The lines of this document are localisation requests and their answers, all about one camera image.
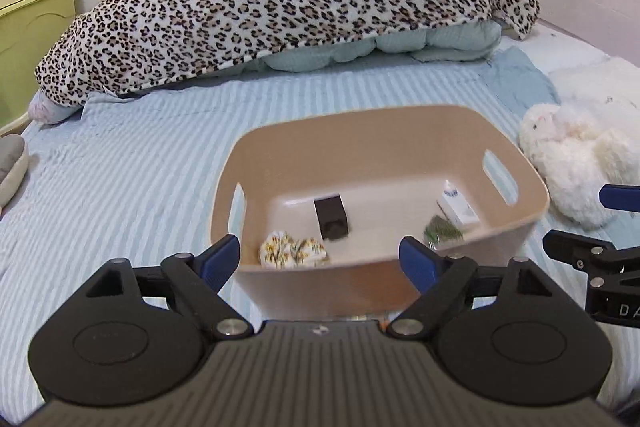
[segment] gray pillow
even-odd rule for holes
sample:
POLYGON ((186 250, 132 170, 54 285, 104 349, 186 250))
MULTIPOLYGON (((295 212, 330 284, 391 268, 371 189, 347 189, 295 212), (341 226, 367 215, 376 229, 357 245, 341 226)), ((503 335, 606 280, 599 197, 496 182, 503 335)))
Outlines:
POLYGON ((0 138, 0 212, 18 191, 29 166, 24 138, 9 134, 0 138))

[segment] stuffed animal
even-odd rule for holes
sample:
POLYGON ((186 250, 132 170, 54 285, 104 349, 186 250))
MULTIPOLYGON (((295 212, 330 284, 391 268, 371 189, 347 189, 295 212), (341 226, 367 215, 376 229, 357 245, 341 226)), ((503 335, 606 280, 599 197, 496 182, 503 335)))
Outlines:
POLYGON ((0 212, 18 191, 29 166, 29 150, 19 134, 0 137, 0 212))
POLYGON ((579 107, 534 105, 520 124, 518 140, 556 208, 585 229, 615 216, 600 204, 603 185, 640 183, 640 155, 628 137, 602 129, 579 107))

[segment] leopard print blanket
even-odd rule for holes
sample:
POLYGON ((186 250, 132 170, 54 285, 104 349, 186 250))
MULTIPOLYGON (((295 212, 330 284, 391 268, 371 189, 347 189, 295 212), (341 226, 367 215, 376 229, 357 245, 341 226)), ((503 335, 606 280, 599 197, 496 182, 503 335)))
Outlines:
POLYGON ((117 96, 302 46, 487 20, 524 38, 537 0, 103 0, 79 15, 36 68, 66 107, 92 91, 117 96))

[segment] basket handle hole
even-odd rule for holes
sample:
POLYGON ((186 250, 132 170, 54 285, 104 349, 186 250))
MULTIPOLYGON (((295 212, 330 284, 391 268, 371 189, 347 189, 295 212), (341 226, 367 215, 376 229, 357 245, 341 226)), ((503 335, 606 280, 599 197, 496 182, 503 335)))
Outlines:
POLYGON ((518 184, 507 170, 507 167, 498 159, 498 156, 491 151, 485 151, 484 158, 482 158, 482 169, 494 184, 504 202, 509 206, 516 204, 518 201, 518 184))
POLYGON ((242 241, 242 229, 244 228, 244 216, 246 213, 246 199, 244 190, 240 184, 236 184, 234 198, 231 200, 231 209, 229 210, 229 220, 226 223, 229 233, 234 234, 238 241, 242 241))

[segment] green packet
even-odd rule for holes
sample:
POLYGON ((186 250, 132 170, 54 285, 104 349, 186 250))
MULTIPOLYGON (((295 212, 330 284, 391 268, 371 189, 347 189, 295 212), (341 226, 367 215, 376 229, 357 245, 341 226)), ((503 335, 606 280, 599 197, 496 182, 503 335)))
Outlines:
POLYGON ((428 247, 436 247, 439 243, 462 239, 462 232, 442 216, 433 216, 429 224, 424 227, 424 243, 428 247))

